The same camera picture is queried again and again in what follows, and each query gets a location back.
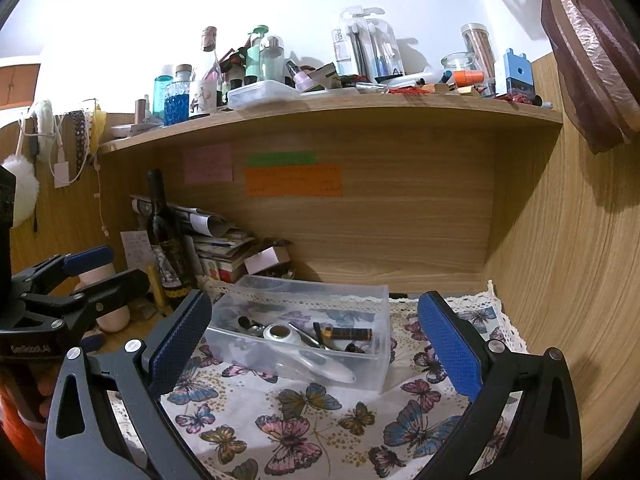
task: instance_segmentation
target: sheer curtain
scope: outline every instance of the sheer curtain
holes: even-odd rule
[[[610,0],[542,0],[542,25],[565,113],[591,151],[631,142],[640,132],[640,50]]]

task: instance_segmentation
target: stack of books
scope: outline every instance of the stack of books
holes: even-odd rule
[[[132,195],[131,199],[133,211],[151,215],[148,197]],[[262,248],[251,232],[215,213],[171,203],[169,207],[180,221],[184,249],[196,274],[227,283],[246,274],[244,260]]]

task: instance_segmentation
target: sticky note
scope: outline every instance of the sticky note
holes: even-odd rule
[[[184,159],[184,183],[210,184],[211,182],[233,182],[231,144],[221,142],[199,148],[182,150]]]
[[[249,168],[267,166],[296,166],[299,164],[315,164],[314,152],[269,152],[252,153],[249,157]]]
[[[124,257],[127,259],[127,269],[146,272],[146,264],[155,261],[146,231],[122,231],[120,238],[124,247]]]
[[[331,164],[244,168],[248,196],[342,196],[340,167]]]

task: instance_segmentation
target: butterfly tablecloth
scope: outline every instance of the butterfly tablecloth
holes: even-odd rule
[[[526,352],[491,282],[485,292],[446,301],[485,339]],[[468,404],[424,335],[416,307],[411,300],[392,304],[382,394],[257,374],[220,362],[202,340],[161,405],[217,479],[413,479]],[[495,458],[517,402],[512,395],[476,470]],[[124,406],[112,403],[123,434],[142,448]]]

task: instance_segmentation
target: pink sticky note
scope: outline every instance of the pink sticky note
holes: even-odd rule
[[[185,184],[233,182],[231,144],[228,142],[199,148],[185,148],[182,150],[182,155]]]

